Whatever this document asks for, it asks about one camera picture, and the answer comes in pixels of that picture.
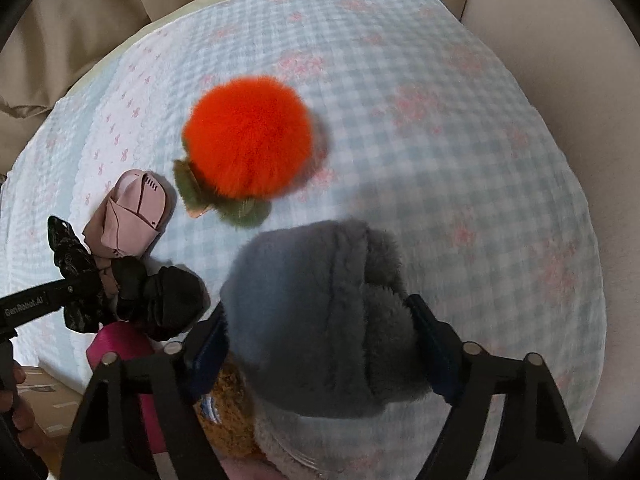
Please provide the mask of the person's left hand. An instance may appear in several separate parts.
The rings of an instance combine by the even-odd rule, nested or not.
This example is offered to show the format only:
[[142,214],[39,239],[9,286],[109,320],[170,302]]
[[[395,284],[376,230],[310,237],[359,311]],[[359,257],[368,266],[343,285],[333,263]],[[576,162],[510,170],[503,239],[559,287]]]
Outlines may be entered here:
[[40,455],[46,445],[46,435],[36,424],[30,405],[10,390],[2,390],[0,408],[2,413],[13,413],[13,425],[17,430],[17,439],[21,446]]

